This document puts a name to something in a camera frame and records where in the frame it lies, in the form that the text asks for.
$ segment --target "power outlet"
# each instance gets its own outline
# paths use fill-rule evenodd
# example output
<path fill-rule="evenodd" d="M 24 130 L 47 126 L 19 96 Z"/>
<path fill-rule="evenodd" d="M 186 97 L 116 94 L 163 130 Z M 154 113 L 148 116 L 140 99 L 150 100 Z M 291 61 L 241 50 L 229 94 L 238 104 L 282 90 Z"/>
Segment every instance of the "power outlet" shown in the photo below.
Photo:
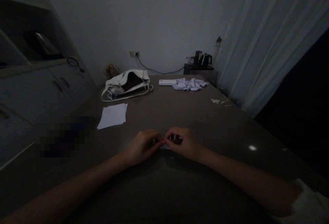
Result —
<path fill-rule="evenodd" d="M 129 51 L 131 57 L 135 57 L 136 53 L 138 53 L 138 56 L 140 56 L 139 51 Z"/>

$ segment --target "power cord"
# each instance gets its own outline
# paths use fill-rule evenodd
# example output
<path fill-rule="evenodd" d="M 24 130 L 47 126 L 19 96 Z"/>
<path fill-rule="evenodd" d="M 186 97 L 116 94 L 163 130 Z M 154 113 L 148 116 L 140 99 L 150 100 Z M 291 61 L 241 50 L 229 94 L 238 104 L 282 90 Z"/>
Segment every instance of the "power cord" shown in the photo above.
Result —
<path fill-rule="evenodd" d="M 72 64 L 70 63 L 69 58 L 70 58 L 70 59 L 73 59 L 73 60 L 76 62 L 76 66 L 75 66 L 75 65 L 72 65 Z M 75 58 L 72 58 L 72 57 L 66 57 L 66 60 L 67 60 L 67 62 L 68 62 L 68 64 L 69 64 L 70 66 L 73 66 L 73 67 L 79 67 L 80 71 L 81 71 L 82 73 L 85 73 L 85 70 L 81 69 L 81 67 L 80 67 L 80 65 L 79 65 L 79 62 L 78 62 Z"/>
<path fill-rule="evenodd" d="M 147 68 L 146 66 L 144 66 L 144 65 L 142 64 L 142 62 L 139 60 L 138 53 L 135 53 L 135 57 L 138 59 L 138 61 L 140 62 L 140 64 L 141 64 L 144 68 L 146 68 L 146 69 L 148 69 L 148 70 L 151 70 L 151 71 L 154 71 L 154 72 L 156 72 L 156 73 L 162 74 L 162 75 L 166 75 L 166 74 L 170 74 L 170 73 L 176 73 L 176 72 L 179 72 L 180 70 L 184 69 L 184 67 L 182 67 L 182 68 L 180 68 L 178 71 L 167 72 L 167 73 L 161 73 L 161 72 L 159 72 L 159 71 L 152 70 L 152 69 Z"/>

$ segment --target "crumpled paper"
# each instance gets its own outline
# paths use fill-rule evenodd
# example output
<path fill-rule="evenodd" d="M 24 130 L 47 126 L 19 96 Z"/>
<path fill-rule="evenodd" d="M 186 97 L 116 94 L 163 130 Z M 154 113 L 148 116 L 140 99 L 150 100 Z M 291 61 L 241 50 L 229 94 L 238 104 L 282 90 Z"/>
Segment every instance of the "crumpled paper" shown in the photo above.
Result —
<path fill-rule="evenodd" d="M 177 84 L 173 85 L 176 90 L 192 90 L 197 91 L 202 89 L 202 87 L 207 86 L 209 83 L 203 80 L 197 80 L 193 78 L 192 80 L 185 80 L 185 78 L 176 79 Z"/>

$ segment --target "forearm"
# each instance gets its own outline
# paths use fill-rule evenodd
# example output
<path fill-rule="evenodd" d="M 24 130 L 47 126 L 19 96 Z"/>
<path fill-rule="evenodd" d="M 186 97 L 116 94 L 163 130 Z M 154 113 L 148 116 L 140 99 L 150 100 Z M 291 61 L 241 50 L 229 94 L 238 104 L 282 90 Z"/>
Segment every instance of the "forearm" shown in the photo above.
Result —
<path fill-rule="evenodd" d="M 60 223 L 97 188 L 128 167 L 120 153 L 38 196 L 3 223 Z"/>
<path fill-rule="evenodd" d="M 301 189 L 284 180 L 234 159 L 202 149 L 198 161 L 233 182 L 273 215 L 291 214 Z"/>

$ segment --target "hand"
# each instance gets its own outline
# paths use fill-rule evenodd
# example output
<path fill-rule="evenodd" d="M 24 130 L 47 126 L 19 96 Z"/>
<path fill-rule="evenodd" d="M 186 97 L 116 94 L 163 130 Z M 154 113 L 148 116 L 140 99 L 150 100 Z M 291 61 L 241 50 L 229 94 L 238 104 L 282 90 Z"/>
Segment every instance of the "hand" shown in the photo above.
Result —
<path fill-rule="evenodd" d="M 153 145 L 154 139 L 158 139 L 159 142 Z M 128 164 L 134 166 L 150 158 L 164 144 L 166 141 L 156 130 L 140 131 L 123 154 Z"/>
<path fill-rule="evenodd" d="M 168 140 L 170 137 L 173 139 L 174 135 L 176 135 L 176 141 L 178 141 L 179 137 L 183 138 L 181 144 L 178 145 Z M 166 142 L 172 151 L 193 161 L 199 160 L 204 148 L 195 140 L 189 129 L 180 127 L 172 127 L 169 129 L 166 134 Z"/>

